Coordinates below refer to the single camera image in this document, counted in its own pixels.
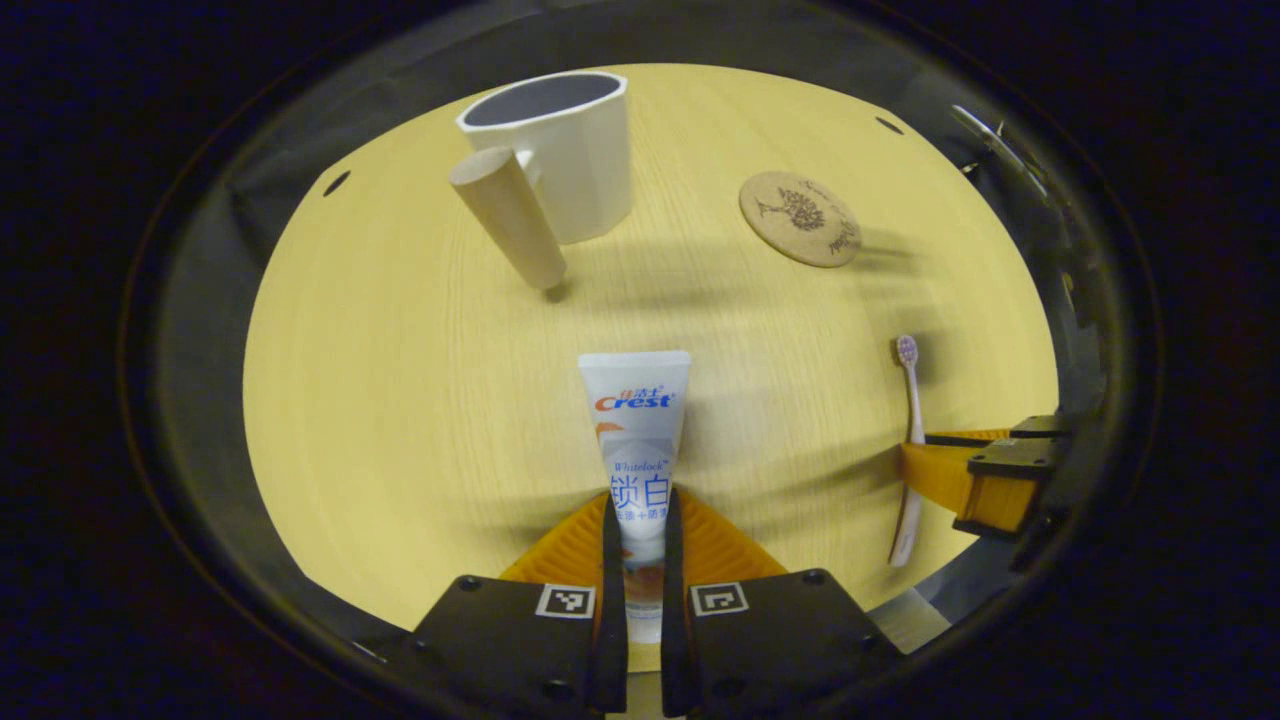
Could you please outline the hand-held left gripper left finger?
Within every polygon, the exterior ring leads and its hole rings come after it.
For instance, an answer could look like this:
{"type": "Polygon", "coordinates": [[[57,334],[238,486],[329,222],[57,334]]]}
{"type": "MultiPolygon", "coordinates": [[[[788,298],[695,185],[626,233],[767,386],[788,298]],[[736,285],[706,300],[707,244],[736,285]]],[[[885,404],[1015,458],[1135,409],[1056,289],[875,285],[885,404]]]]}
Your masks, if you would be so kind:
{"type": "Polygon", "coordinates": [[[467,717],[602,717],[626,707],[620,521],[600,495],[500,577],[462,575],[387,666],[467,717]]]}

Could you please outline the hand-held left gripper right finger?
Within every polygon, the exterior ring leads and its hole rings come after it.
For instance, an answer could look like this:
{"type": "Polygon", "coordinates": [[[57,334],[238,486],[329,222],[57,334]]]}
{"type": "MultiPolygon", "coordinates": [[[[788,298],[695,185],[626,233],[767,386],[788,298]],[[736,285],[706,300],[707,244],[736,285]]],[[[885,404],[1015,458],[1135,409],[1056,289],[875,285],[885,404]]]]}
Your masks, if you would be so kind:
{"type": "Polygon", "coordinates": [[[660,621],[664,714],[809,719],[902,661],[824,569],[790,571],[686,489],[671,496],[660,621]]]}

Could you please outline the pale pink toothbrush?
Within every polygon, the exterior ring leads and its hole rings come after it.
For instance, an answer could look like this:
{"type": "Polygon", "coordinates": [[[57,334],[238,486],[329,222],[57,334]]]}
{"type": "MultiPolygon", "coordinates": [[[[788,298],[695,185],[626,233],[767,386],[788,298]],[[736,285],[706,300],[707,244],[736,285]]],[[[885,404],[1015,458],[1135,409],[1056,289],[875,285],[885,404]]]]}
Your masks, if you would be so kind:
{"type": "MultiPolygon", "coordinates": [[[[925,443],[925,428],[922,415],[916,364],[919,347],[910,334],[900,334],[893,341],[893,351],[899,365],[904,369],[909,401],[908,441],[914,445],[925,443]]],[[[913,555],[922,512],[922,497],[908,483],[904,483],[902,502],[893,544],[890,551],[890,566],[905,568],[913,555]]]]}

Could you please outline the white toothpaste tube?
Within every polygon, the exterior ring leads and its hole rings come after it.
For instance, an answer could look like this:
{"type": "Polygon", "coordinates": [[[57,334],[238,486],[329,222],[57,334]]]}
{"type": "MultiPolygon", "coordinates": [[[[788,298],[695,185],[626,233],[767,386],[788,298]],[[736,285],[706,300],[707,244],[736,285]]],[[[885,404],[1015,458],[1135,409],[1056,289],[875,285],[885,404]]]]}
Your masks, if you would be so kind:
{"type": "Polygon", "coordinates": [[[628,638],[637,644],[660,641],[666,524],[691,366],[686,351],[579,356],[620,523],[628,638]]]}

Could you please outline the round cork coaster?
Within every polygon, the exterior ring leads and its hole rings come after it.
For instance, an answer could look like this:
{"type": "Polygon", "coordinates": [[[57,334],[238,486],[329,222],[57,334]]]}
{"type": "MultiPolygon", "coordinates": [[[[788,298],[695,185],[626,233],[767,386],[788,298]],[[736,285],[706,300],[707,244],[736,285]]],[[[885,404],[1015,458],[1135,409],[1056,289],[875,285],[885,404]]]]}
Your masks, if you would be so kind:
{"type": "Polygon", "coordinates": [[[805,176],[782,170],[755,174],[740,187],[739,206],[756,236],[808,266],[845,266],[864,245],[849,205],[805,176]]]}

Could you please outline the white cup with wooden handle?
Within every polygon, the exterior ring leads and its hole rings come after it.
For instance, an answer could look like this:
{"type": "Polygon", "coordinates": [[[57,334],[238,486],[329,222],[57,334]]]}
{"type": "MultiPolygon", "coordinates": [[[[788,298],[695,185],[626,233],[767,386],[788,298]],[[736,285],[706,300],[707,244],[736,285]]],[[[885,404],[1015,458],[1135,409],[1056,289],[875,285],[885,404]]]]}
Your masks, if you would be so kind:
{"type": "Polygon", "coordinates": [[[454,119],[471,154],[451,187],[516,274],[547,291],[562,249],[613,231],[634,205],[628,81],[571,70],[512,83],[454,119]]]}

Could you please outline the light wooden desktop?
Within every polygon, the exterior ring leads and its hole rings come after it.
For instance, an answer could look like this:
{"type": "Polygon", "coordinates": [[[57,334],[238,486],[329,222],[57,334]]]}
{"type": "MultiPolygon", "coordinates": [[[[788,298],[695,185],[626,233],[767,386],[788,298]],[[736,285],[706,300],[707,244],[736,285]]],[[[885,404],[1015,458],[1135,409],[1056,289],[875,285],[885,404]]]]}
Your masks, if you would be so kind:
{"type": "Polygon", "coordinates": [[[607,483],[577,360],[685,350],[675,479],[790,571],[864,609],[968,548],[933,503],[888,564],[920,346],[929,430],[1060,405],[1050,324],[989,202],[920,120],[778,76],[620,65],[634,209],[529,288],[454,191],[462,97],[330,161],[283,231],[247,336],[243,409],[273,525],[303,574],[411,629],[463,574],[497,577],[607,483]],[[769,170],[823,184],[864,245],[796,263],[739,206],[769,170]]]}

